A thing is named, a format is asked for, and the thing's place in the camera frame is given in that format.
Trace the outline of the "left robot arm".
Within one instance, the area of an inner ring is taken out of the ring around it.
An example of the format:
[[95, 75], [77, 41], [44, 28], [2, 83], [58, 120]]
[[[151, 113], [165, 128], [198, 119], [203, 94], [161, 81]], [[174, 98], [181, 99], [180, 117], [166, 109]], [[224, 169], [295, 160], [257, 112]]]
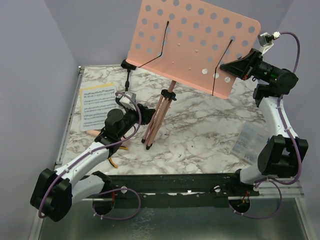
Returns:
[[39, 218], [48, 217], [58, 222], [82, 199], [91, 195], [104, 198], [110, 194], [111, 185], [105, 174], [99, 171], [86, 174], [117, 152], [131, 128], [151, 122], [156, 110], [140, 103], [136, 107], [135, 110], [110, 110], [104, 127], [83, 153], [55, 170], [46, 168], [39, 174], [30, 199]]

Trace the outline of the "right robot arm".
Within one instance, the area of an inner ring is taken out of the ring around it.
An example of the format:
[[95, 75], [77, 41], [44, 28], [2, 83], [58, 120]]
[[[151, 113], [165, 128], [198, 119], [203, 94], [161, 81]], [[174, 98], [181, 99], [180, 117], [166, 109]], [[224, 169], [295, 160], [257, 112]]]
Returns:
[[241, 196], [247, 192], [248, 185], [257, 186], [263, 181], [273, 180], [282, 185], [296, 183], [309, 148], [307, 140], [299, 138], [292, 128], [284, 108], [283, 96], [296, 86], [296, 74], [265, 62], [262, 53], [256, 49], [222, 64], [220, 69], [242, 80], [254, 77], [265, 82], [257, 84], [253, 99], [264, 116], [268, 141], [255, 164], [236, 171], [238, 179], [230, 183], [230, 191]]

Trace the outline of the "pink perforated music stand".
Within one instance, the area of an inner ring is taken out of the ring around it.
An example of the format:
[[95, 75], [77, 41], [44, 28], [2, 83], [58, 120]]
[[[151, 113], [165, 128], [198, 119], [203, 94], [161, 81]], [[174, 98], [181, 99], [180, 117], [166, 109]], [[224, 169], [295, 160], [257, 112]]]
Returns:
[[171, 80], [142, 142], [150, 148], [173, 101], [176, 83], [227, 99], [236, 78], [220, 65], [247, 55], [260, 23], [201, 0], [144, 0], [127, 62]]

